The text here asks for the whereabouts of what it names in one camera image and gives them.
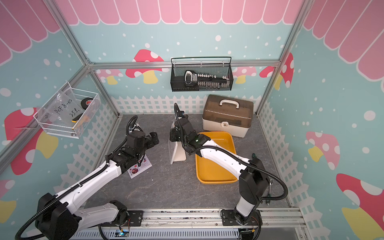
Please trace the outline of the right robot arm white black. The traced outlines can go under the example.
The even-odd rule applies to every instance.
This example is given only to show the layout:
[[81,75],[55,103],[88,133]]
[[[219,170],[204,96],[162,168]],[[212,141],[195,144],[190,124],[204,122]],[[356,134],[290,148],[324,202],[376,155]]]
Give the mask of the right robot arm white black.
[[[214,140],[204,134],[198,134],[188,115],[174,104],[175,126],[170,131],[171,142],[181,142],[189,155],[197,155],[208,159],[234,175],[239,181],[241,198],[234,209],[234,218],[240,225],[245,225],[253,211],[265,201],[279,201],[288,196],[289,189],[285,182],[276,175],[265,170],[260,159],[251,160],[240,157],[220,147]],[[283,193],[279,196],[264,196],[271,179],[279,183]]]

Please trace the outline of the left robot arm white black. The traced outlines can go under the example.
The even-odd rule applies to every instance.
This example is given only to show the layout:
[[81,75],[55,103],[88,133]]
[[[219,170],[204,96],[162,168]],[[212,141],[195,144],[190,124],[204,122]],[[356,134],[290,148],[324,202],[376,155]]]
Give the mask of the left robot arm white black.
[[38,203],[38,209],[16,233],[15,239],[22,240],[22,234],[31,225],[41,232],[31,236],[32,240],[46,237],[49,240],[69,240],[83,229],[103,223],[124,225],[130,218],[127,208],[118,201],[86,209],[80,207],[107,183],[127,172],[131,167],[144,162],[146,150],[159,144],[158,134],[146,134],[136,124],[138,116],[133,116],[126,126],[123,142],[93,172],[71,187],[55,194],[45,194]]

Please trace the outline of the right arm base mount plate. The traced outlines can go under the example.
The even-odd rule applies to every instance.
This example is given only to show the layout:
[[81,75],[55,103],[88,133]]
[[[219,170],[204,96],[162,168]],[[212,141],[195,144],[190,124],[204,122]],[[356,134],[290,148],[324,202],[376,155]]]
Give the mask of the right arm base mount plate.
[[259,210],[253,210],[251,213],[244,217],[237,210],[221,210],[220,217],[222,219],[223,226],[262,226],[263,221],[261,218],[261,212]]

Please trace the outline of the white acrylic menu holder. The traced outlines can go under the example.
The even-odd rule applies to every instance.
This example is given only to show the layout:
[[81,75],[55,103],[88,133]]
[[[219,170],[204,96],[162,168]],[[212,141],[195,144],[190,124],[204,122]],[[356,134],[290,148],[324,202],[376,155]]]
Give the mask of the white acrylic menu holder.
[[174,141],[173,129],[175,128],[175,123],[176,121],[173,121],[168,137],[168,150],[171,165],[176,162],[184,162],[187,159],[185,150],[182,147],[182,143],[180,141]]

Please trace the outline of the pink dessert menu card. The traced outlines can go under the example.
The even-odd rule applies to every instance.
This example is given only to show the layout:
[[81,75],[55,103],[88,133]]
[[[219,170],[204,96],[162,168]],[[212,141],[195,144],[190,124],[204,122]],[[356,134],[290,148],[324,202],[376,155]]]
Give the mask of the pink dessert menu card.
[[128,169],[128,173],[131,179],[137,177],[139,174],[145,172],[146,170],[152,167],[152,164],[148,159],[147,155],[144,156],[144,158],[140,161],[140,163],[141,163],[140,165],[135,164]]

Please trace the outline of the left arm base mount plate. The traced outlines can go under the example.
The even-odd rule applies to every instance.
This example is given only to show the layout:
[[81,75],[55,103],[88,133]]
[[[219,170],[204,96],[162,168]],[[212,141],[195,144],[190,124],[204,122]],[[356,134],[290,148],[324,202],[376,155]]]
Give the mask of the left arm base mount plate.
[[112,222],[101,224],[102,227],[140,227],[143,220],[144,211],[128,210],[120,211]]

